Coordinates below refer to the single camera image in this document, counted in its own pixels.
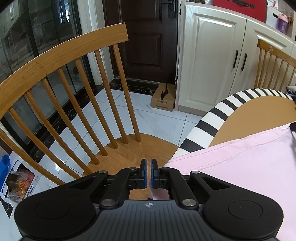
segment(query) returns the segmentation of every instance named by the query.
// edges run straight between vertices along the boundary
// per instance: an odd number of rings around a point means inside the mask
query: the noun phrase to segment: white crosshair logo
[[[148,208],[151,208],[153,206],[153,204],[148,202],[148,203],[145,204],[145,206],[148,207]]]

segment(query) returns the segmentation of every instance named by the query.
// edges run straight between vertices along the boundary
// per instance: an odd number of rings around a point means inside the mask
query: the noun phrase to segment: gray ribbed plate
[[[67,240],[226,241],[231,239],[217,234],[208,227],[197,211],[184,210],[177,206],[175,201],[126,200],[120,208],[102,211],[87,231]]]

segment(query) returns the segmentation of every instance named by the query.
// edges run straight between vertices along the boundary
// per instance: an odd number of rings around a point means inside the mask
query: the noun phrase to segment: chair backrest
[[[56,47],[44,52],[38,57],[34,58],[23,67],[18,69],[15,73],[9,76],[3,83],[0,84],[0,119],[4,116],[6,112],[8,112],[12,118],[16,121],[19,127],[23,130],[23,132],[35,143],[35,145],[42,150],[53,162],[55,162],[58,166],[60,166],[65,172],[67,172],[70,176],[75,179],[78,179],[80,176],[77,175],[72,169],[70,169],[67,165],[60,161],[36,136],[35,134],[25,125],[22,119],[19,117],[17,112],[14,110],[12,105],[22,96],[25,97],[27,102],[29,103],[32,110],[42,121],[44,126],[47,128],[49,133],[54,137],[54,139],[60,144],[60,146],[65,150],[65,152],[80,166],[87,174],[91,174],[91,170],[74,154],[74,152],[69,148],[69,146],[63,141],[63,139],[59,136],[59,134],[55,131],[53,126],[49,123],[46,116],[42,113],[41,109],[38,107],[33,95],[31,94],[31,88],[37,84],[39,81],[42,82],[44,89],[46,90],[50,100],[55,106],[56,110],[60,114],[61,118],[72,132],[73,136],[76,138],[80,146],[84,149],[87,155],[91,158],[91,160],[99,164],[98,158],[92,153],[87,144],[83,141],[82,137],[78,134],[75,127],[72,125],[71,121],[67,117],[63,108],[61,107],[59,101],[57,100],[53,90],[51,89],[46,77],[53,71],[58,72],[63,87],[73,104],[78,116],[80,117],[82,123],[84,124],[86,130],[89,135],[93,139],[94,143],[100,150],[100,154],[103,156],[107,155],[107,151],[104,146],[100,143],[99,139],[95,135],[93,129],[88,123],[85,115],[83,114],[77,100],[75,99],[72,90],[68,84],[68,81],[65,77],[65,74],[62,70],[62,66],[69,63],[70,61],[75,61],[76,67],[78,69],[79,75],[83,82],[83,85],[86,89],[86,92],[90,98],[90,101],[94,107],[96,114],[111,142],[113,148],[118,148],[118,145],[108,127],[108,124],[100,110],[100,107],[95,99],[95,96],[91,90],[89,85],[87,76],[84,72],[83,66],[79,58],[83,55],[86,55],[90,52],[95,53],[95,57],[98,63],[98,67],[100,70],[100,74],[103,80],[103,85],[105,87],[107,97],[110,102],[110,106],[115,117],[118,129],[120,131],[122,141],[127,144],[128,139],[126,133],[124,131],[122,122],[120,120],[114,98],[111,93],[111,89],[109,86],[109,82],[107,79],[106,71],[104,69],[104,65],[102,62],[102,58],[100,55],[99,49],[113,46],[115,59],[117,63],[117,67],[120,74],[120,79],[123,87],[123,92],[125,95],[129,115],[131,118],[131,122],[133,125],[133,129],[136,135],[136,140],[141,141],[138,125],[136,122],[135,114],[133,111],[131,98],[129,96],[129,91],[126,83],[126,78],[123,71],[123,66],[119,54],[118,43],[128,41],[128,35],[126,31],[125,23],[120,23],[116,25],[112,25],[109,27],[101,28],[95,30],[93,32],[89,32],[87,34],[83,34],[71,40],[68,40],[62,44],[57,45]],[[55,177],[53,174],[45,170],[39,164],[37,164],[26,152],[24,152],[21,148],[19,148],[5,133],[2,129],[0,129],[0,138],[2,138],[8,146],[12,150],[14,150],[22,159],[24,159],[27,163],[29,163],[33,168],[39,171],[42,175],[46,176],[51,181],[55,182],[58,185],[64,184],[63,181]]]
[[[290,85],[292,82],[296,68],[296,60],[262,39],[258,40],[257,47],[260,48],[260,53],[254,88],[285,91],[283,88]]]

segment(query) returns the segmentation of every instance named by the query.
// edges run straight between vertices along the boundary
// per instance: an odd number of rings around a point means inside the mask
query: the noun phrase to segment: dark brown door
[[[174,9],[173,1],[159,4],[159,0],[103,0],[106,25],[126,23],[129,41],[119,45],[126,77],[174,83],[178,9]]]

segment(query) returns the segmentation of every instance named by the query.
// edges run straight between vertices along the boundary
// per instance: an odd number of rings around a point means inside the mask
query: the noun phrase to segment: cabinet handle
[[[239,51],[237,50],[236,51],[236,54],[235,54],[235,59],[234,59],[234,63],[233,63],[233,68],[235,67],[235,64],[237,63],[237,55],[239,54]]]
[[[242,64],[241,71],[244,71],[244,65],[246,63],[246,60],[247,60],[247,54],[245,53],[245,55],[244,55],[244,63]]]

